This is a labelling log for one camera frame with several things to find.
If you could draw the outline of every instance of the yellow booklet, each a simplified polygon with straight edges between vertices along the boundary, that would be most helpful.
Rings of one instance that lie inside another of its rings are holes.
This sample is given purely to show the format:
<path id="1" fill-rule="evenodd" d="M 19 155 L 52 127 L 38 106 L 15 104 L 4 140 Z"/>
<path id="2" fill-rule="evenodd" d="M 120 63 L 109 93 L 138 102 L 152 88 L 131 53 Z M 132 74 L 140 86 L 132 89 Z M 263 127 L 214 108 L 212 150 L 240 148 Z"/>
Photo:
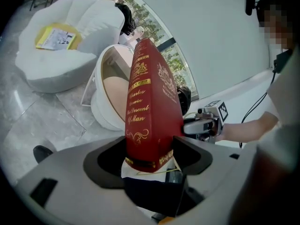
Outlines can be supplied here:
<path id="1" fill-rule="evenodd" d="M 42 37 L 37 42 L 36 48 L 48 50 L 69 49 L 75 37 L 75 33 L 47 26 Z"/>

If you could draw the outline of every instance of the glass window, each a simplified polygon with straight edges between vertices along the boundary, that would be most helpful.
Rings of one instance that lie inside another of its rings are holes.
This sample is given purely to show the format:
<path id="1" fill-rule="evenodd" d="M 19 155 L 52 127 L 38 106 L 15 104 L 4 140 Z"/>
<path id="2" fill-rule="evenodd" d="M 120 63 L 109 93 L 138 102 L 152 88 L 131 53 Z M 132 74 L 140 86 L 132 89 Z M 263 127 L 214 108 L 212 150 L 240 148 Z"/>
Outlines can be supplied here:
<path id="1" fill-rule="evenodd" d="M 129 7 L 132 17 L 138 26 L 144 28 L 141 38 L 150 38 L 156 46 L 172 38 L 166 26 L 154 12 L 141 0 L 120 0 Z M 173 44 L 162 52 L 178 86 L 188 86 L 192 92 L 192 101 L 198 99 L 198 93 L 188 64 L 177 44 Z"/>
<path id="2" fill-rule="evenodd" d="M 195 82 L 188 68 L 188 64 L 183 56 L 180 56 L 180 49 L 177 44 L 173 44 L 161 54 L 170 67 L 174 79 L 178 86 L 188 86 L 191 89 L 192 97 L 198 95 Z"/>

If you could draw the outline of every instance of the camera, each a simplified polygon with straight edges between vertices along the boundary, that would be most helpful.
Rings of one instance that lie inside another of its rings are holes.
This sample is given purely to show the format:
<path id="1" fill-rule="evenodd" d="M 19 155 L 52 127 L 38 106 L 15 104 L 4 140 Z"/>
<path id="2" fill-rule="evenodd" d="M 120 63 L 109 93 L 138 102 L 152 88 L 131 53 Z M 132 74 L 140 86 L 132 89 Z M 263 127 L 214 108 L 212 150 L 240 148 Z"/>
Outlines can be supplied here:
<path id="1" fill-rule="evenodd" d="M 252 10 L 255 9 L 255 0 L 245 1 L 245 12 L 248 16 L 252 14 Z"/>

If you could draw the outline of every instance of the trees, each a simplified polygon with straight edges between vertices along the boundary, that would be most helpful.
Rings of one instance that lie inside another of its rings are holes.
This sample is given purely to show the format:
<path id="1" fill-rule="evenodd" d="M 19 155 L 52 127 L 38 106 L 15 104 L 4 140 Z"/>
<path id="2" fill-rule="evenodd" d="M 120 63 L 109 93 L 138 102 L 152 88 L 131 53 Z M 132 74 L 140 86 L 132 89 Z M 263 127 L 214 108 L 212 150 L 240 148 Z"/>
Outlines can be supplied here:
<path id="1" fill-rule="evenodd" d="M 160 40 L 165 35 L 159 34 L 159 32 L 162 30 L 162 27 L 157 21 L 155 21 L 154 17 L 152 17 L 149 11 L 144 6 L 138 5 L 134 0 L 124 1 L 127 3 L 127 5 L 133 8 L 134 12 L 132 13 L 132 17 L 135 21 L 137 21 L 137 25 L 144 28 L 143 37 L 152 38 L 156 46 L 161 44 Z"/>
<path id="2" fill-rule="evenodd" d="M 150 12 L 143 5 L 138 5 L 134 0 L 124 0 L 124 4 L 133 8 L 131 9 L 132 17 L 137 22 L 137 26 L 142 26 L 144 28 L 143 37 L 152 38 L 156 46 L 160 45 L 165 34 L 161 25 L 150 14 Z M 176 84 L 178 86 L 186 86 L 187 83 L 185 78 L 180 74 L 180 71 L 186 69 L 174 46 L 164 50 L 162 55 L 173 73 Z"/>
<path id="3" fill-rule="evenodd" d="M 175 82 L 178 86 L 186 86 L 187 83 L 182 75 L 179 74 L 179 71 L 186 70 L 183 62 L 180 59 L 178 52 L 171 54 L 173 46 L 164 50 L 161 54 L 163 55 L 165 61 L 169 65 L 169 68 L 174 76 Z"/>

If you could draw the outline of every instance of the black shoe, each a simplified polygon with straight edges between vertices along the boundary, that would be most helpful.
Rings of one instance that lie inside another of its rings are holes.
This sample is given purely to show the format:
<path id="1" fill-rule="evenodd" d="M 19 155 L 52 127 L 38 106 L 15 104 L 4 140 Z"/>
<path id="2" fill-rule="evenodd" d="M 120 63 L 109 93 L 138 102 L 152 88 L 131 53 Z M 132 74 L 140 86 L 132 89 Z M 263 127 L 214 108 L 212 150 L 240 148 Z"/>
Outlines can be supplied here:
<path id="1" fill-rule="evenodd" d="M 38 145 L 33 149 L 33 155 L 37 163 L 40 163 L 51 154 L 53 154 L 53 152 L 50 149 L 41 145 Z"/>

